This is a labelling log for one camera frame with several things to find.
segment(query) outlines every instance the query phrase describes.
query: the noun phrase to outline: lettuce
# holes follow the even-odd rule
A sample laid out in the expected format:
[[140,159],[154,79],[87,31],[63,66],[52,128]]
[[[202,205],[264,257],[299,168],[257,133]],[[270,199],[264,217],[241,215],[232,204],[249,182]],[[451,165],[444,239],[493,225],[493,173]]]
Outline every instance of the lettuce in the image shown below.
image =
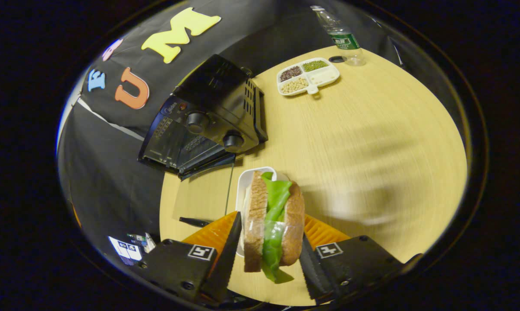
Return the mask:
[[293,277],[279,270],[282,248],[281,241],[285,232],[285,203],[290,197],[291,181],[271,181],[273,173],[262,174],[268,189],[268,210],[265,217],[264,246],[262,248],[262,271],[275,284],[293,280]]

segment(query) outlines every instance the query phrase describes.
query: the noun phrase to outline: water bottle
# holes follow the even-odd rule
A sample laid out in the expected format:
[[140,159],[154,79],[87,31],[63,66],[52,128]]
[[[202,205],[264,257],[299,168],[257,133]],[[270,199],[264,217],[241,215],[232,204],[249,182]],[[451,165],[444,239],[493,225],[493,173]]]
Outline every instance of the water bottle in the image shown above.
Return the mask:
[[340,49],[344,61],[352,66],[361,66],[365,64],[362,48],[358,41],[352,34],[350,28],[343,25],[342,22],[335,16],[329,14],[321,6],[310,6],[317,14],[319,24],[331,36],[335,45]]

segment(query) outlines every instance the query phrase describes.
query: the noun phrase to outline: green bottle label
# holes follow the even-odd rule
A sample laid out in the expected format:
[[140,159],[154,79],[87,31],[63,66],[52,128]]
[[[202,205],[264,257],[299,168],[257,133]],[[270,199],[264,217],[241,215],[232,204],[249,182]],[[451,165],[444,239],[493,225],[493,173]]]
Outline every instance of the green bottle label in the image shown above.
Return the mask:
[[339,49],[355,50],[360,48],[353,34],[331,34],[330,36]]

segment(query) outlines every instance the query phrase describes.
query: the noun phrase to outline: round table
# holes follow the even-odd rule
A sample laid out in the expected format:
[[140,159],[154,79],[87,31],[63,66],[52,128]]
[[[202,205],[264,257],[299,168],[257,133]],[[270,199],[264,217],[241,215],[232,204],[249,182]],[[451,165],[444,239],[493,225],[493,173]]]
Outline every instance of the round table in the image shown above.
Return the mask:
[[[161,239],[183,240],[198,228],[179,217],[216,220],[234,211],[236,182],[251,168],[270,166],[296,181],[306,213],[349,236],[368,235],[406,262],[426,252],[446,229],[466,183],[465,148],[451,116],[431,91],[390,61],[364,50],[366,65],[334,65],[340,77],[319,93],[277,92],[281,69],[328,47],[260,73],[269,140],[220,167],[184,181],[165,174]],[[281,269],[292,282],[274,285],[244,273],[235,257],[228,289],[278,305],[315,305],[299,261]]]

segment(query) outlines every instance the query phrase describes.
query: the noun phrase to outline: white divided tray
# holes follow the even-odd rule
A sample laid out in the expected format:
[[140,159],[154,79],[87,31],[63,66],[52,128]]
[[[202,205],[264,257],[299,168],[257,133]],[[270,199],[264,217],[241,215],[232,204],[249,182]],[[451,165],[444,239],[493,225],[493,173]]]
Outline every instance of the white divided tray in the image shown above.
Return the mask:
[[[324,63],[327,64],[327,67],[323,67],[323,68],[315,69],[313,71],[306,72],[304,70],[304,66],[303,66],[304,63],[309,63],[310,61],[315,61],[315,60],[323,61]],[[286,71],[287,69],[290,69],[294,66],[298,66],[300,68],[300,71],[302,71],[302,74],[298,75],[296,77],[292,77],[291,79],[286,79],[285,81],[281,82],[281,74],[284,71]],[[340,72],[330,61],[328,61],[327,59],[324,59],[323,57],[315,57],[312,59],[301,61],[300,63],[295,63],[294,65],[291,65],[291,66],[286,67],[285,69],[279,71],[277,73],[277,89],[279,90],[279,94],[284,95],[284,96],[293,96],[296,94],[304,93],[306,91],[308,92],[308,94],[315,94],[315,93],[319,92],[318,87],[327,85],[329,83],[333,83],[333,82],[335,82],[336,79],[338,79],[338,77],[340,77]],[[282,92],[281,89],[284,85],[286,85],[286,83],[295,81],[299,78],[306,79],[308,86],[301,90],[297,90],[297,91],[290,92],[287,94]]]
[[[235,210],[240,211],[240,220],[244,224],[246,224],[246,215],[244,213],[244,196],[246,194],[246,187],[248,187],[252,183],[252,176],[254,175],[254,171],[272,171],[273,176],[271,177],[272,181],[287,181],[288,178],[281,174],[277,173],[275,169],[272,167],[260,167],[260,168],[253,168],[248,169],[241,173],[239,177],[239,181],[236,184],[236,202],[235,202]],[[239,244],[236,247],[236,254],[244,257],[244,228],[240,231],[240,238],[239,238]]]

